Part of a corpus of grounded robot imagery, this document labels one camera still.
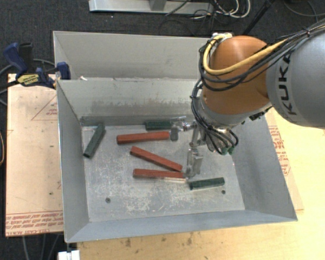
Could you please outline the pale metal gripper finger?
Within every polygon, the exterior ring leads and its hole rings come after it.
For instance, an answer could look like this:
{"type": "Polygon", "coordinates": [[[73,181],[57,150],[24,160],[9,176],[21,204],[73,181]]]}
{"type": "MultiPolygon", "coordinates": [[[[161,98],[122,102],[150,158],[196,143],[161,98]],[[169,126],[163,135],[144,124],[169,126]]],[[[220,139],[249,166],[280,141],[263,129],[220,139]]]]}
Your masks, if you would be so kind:
{"type": "Polygon", "coordinates": [[[197,148],[189,148],[187,154],[187,168],[185,173],[172,175],[159,175],[158,179],[173,180],[173,181],[188,181],[200,174],[200,169],[203,161],[203,156],[199,153],[197,148]]]}
{"type": "Polygon", "coordinates": [[[179,139],[179,132],[190,131],[192,129],[195,129],[196,127],[197,124],[195,122],[194,123],[188,123],[185,121],[174,122],[170,130],[170,140],[177,141],[179,139]]]}

